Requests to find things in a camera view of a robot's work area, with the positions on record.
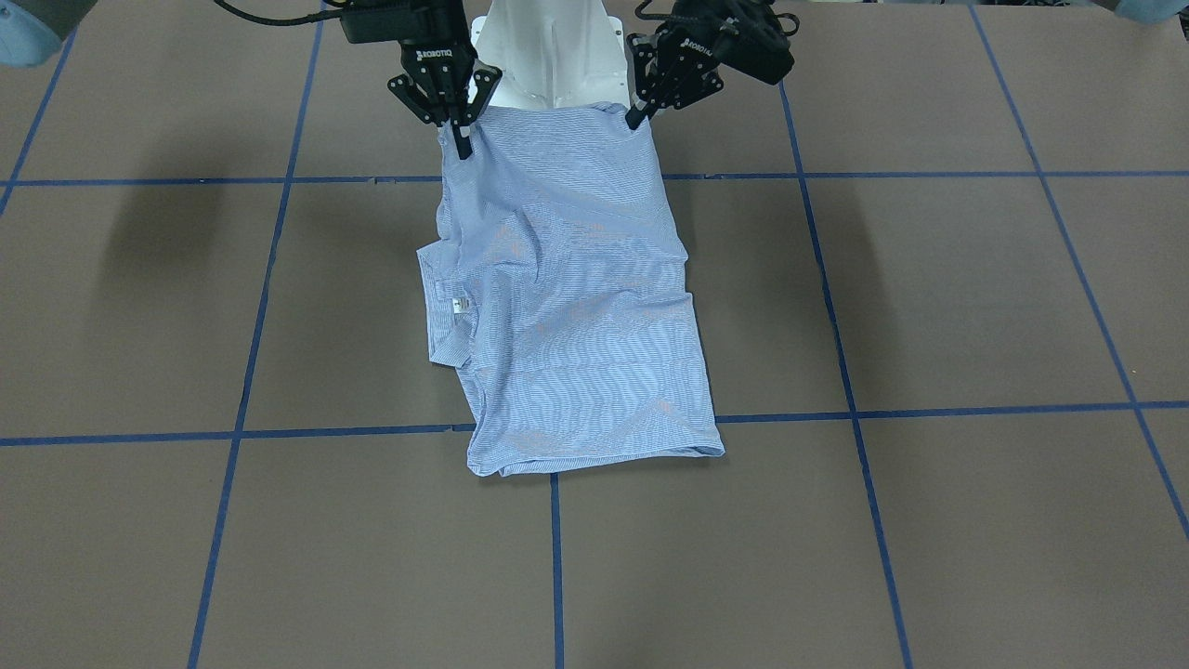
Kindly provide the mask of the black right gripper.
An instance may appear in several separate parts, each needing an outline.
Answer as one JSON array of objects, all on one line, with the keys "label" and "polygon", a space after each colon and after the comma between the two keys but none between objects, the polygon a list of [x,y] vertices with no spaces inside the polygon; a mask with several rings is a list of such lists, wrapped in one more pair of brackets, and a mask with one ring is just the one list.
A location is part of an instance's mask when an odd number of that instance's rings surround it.
[{"label": "black right gripper", "polygon": [[433,10],[428,42],[398,42],[403,72],[389,80],[386,90],[422,124],[451,127],[459,160],[467,160],[471,125],[487,109],[503,72],[480,62],[463,1],[433,1]]}]

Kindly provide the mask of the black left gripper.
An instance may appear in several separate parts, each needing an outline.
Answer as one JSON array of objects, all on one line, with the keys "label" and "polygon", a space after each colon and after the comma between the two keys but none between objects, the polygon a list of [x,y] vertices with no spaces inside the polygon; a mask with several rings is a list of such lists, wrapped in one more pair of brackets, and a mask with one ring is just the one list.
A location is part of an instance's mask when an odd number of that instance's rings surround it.
[{"label": "black left gripper", "polygon": [[624,120],[633,131],[659,112],[684,109],[724,86],[716,50],[725,45],[721,34],[725,10],[692,1],[685,10],[674,4],[673,10],[658,13],[648,11],[650,5],[641,1],[635,15],[658,21],[658,30],[627,37],[633,102]]}]

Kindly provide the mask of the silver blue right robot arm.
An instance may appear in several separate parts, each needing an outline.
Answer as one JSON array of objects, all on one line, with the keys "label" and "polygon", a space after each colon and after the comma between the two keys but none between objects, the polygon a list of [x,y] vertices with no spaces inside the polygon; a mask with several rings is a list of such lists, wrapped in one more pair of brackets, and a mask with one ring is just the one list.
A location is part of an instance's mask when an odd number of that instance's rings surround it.
[{"label": "silver blue right robot arm", "polygon": [[[46,63],[94,5],[4,1],[4,65]],[[466,160],[473,153],[471,126],[487,111],[503,72],[479,58],[460,1],[323,1],[321,10],[291,18],[256,14],[229,1],[218,1],[216,7],[256,25],[297,27],[336,21],[351,44],[400,44],[402,72],[386,82],[386,90],[422,124],[449,130],[459,158]]]}]

